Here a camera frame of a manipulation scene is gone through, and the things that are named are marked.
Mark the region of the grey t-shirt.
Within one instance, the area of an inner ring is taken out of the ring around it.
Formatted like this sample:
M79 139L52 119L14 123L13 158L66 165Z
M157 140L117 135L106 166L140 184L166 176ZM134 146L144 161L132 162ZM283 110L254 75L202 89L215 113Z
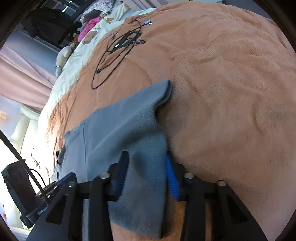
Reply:
M163 80L94 111L64 135L53 179L73 172L79 183L93 180L129 153L122 195L109 204L110 219L123 228L160 238L166 204L166 136L156 109L171 95Z

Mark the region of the orange-brown blanket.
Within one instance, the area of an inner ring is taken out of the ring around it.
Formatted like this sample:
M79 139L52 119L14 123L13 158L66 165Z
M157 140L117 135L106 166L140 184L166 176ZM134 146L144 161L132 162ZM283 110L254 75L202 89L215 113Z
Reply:
M127 18L98 42L54 107L43 159L57 166L64 135L94 111L169 80L156 109L166 153L203 181L224 180L267 240L295 212L295 51L271 20L222 4L167 4ZM166 178L160 238L111 221L115 240L179 240L185 202Z

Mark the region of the pink curtain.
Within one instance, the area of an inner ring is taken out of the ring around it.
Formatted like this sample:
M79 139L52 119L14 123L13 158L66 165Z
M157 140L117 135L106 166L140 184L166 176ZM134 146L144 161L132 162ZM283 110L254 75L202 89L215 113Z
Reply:
M1 49L1 96L40 112L57 78L10 47Z

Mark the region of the cream bear-print duvet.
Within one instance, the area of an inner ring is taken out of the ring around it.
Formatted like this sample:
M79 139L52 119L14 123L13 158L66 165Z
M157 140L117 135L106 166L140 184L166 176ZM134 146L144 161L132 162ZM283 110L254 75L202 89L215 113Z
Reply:
M49 118L54 107L66 94L70 87L78 80L82 67L88 62L89 58L93 54L94 48L104 35L123 24L125 19L129 16L143 15L153 10L155 10L155 8L132 11L128 9L126 4L121 4L113 10L111 15L106 16L90 30L95 33L95 36L88 44L80 43L76 47L63 67L62 73L57 78L50 93L50 97L41 111L37 130L38 143L42 143L46 140Z

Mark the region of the cream plush toy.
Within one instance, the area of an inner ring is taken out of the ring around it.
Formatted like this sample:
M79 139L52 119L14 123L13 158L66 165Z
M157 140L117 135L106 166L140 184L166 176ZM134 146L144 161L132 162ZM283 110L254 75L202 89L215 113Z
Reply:
M65 66L67 60L72 54L72 48L70 46L66 46L58 53L56 57L56 70L55 75L59 77L62 73L62 69Z

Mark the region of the pink garment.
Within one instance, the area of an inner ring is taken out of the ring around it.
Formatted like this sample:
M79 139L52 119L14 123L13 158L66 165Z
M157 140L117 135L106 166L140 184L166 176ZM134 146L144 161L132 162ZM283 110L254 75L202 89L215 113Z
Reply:
M78 42L81 42L83 40L83 38L88 34L88 32L100 21L102 20L102 17L98 16L96 18L91 19L85 26L84 28L81 30L81 32L79 33Z

